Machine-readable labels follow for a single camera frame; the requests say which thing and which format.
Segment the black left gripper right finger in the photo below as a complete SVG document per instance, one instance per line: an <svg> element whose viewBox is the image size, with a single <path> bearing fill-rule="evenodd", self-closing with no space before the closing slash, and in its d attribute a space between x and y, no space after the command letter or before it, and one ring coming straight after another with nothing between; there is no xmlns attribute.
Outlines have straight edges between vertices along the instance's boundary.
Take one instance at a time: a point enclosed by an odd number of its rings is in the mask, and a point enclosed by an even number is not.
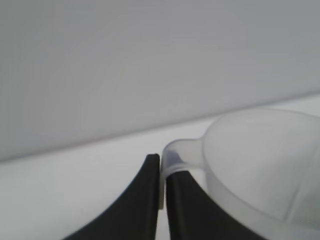
<svg viewBox="0 0 320 240"><path fill-rule="evenodd" d="M225 213L188 171L166 179L171 240L252 240L253 232Z"/></svg>

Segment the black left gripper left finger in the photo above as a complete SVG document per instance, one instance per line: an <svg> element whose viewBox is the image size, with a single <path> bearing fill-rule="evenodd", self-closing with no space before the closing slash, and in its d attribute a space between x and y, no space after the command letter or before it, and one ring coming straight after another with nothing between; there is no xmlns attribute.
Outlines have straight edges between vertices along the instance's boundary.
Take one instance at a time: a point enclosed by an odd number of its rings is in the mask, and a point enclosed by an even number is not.
<svg viewBox="0 0 320 240"><path fill-rule="evenodd" d="M154 240L159 209L160 156L148 154L125 191L67 240Z"/></svg>

